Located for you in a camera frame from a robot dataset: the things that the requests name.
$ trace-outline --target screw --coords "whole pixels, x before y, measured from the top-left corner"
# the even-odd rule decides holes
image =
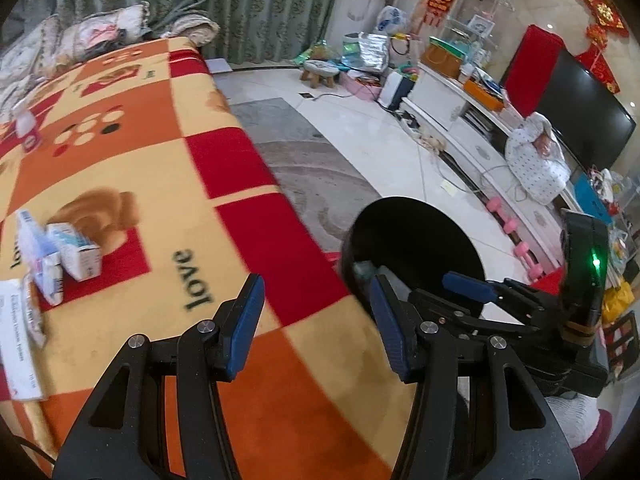
[[[145,337],[142,334],[132,335],[129,338],[130,348],[139,348],[145,343]]]
[[[216,324],[212,320],[205,319],[204,321],[198,323],[198,332],[200,332],[201,334],[213,332],[213,329],[215,327]]]
[[[435,334],[438,331],[438,326],[433,321],[423,321],[420,323],[420,330],[425,334]]]
[[[502,350],[503,348],[507,348],[507,342],[503,337],[500,337],[499,335],[492,335],[489,338],[489,343],[491,343],[492,347],[500,350]]]

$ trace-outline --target pink dumbbell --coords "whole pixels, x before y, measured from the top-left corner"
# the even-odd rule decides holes
[[[489,213],[496,213],[502,219],[502,230],[506,235],[510,235],[518,227],[518,221],[515,218],[510,218],[502,210],[502,200],[499,196],[494,196],[489,202],[486,203],[486,208]]]
[[[537,280],[545,273],[545,271],[542,270],[542,265],[534,263],[531,255],[529,254],[529,244],[527,244],[526,242],[520,242],[519,244],[517,244],[513,249],[513,253],[516,256],[521,257],[524,260],[526,266],[529,267],[527,275],[532,282]]]

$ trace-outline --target yellow plastic bag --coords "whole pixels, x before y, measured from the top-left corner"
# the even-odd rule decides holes
[[[602,300],[602,322],[613,323],[633,302],[634,294],[625,280],[622,280],[619,288],[608,288]]]

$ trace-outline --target checkered blanket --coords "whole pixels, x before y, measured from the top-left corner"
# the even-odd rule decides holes
[[[40,302],[48,341],[36,362],[56,444],[130,335],[181,334],[259,272],[267,301],[248,363],[220,386],[243,478],[388,478],[414,390],[388,368],[375,326],[193,45],[173,38],[101,56],[41,87],[31,110],[44,142],[29,155],[2,126],[0,279],[26,271],[14,250],[20,207],[42,223],[84,222],[110,247],[101,276],[66,280],[59,306]],[[191,255],[188,276],[178,252]],[[8,398],[0,386],[0,413],[32,438]],[[166,400],[171,469],[183,473],[175,381]]]

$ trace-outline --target television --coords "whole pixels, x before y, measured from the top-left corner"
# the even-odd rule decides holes
[[[565,48],[536,110],[583,168],[610,168],[636,127],[615,96]]]

